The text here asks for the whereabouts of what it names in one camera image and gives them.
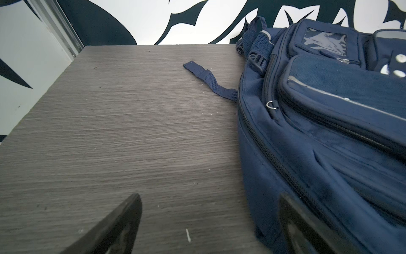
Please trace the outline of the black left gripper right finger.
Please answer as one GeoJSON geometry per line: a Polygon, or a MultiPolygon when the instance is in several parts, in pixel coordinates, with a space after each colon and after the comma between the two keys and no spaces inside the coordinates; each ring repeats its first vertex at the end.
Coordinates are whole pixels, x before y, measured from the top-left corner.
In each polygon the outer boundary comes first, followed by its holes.
{"type": "Polygon", "coordinates": [[[287,194],[279,198],[279,221],[291,254],[358,253],[350,242],[287,194]]]}

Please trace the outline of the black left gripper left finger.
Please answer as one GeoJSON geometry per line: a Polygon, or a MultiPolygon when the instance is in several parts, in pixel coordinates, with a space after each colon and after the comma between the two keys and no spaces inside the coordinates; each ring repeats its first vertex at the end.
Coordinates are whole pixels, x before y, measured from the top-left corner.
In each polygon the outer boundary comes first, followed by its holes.
{"type": "Polygon", "coordinates": [[[130,195],[63,254],[130,254],[142,218],[139,194],[130,195]]]}

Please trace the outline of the navy blue school backpack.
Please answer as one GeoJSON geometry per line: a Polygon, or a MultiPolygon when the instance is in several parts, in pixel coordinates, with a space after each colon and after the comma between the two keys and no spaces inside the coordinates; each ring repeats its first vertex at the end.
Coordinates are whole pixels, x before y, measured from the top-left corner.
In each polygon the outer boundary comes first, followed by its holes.
{"type": "Polygon", "coordinates": [[[406,32],[257,17],[237,51],[237,90],[185,69],[238,104],[243,182],[257,238],[290,254],[279,198],[306,207],[360,254],[406,251],[406,32]]]}

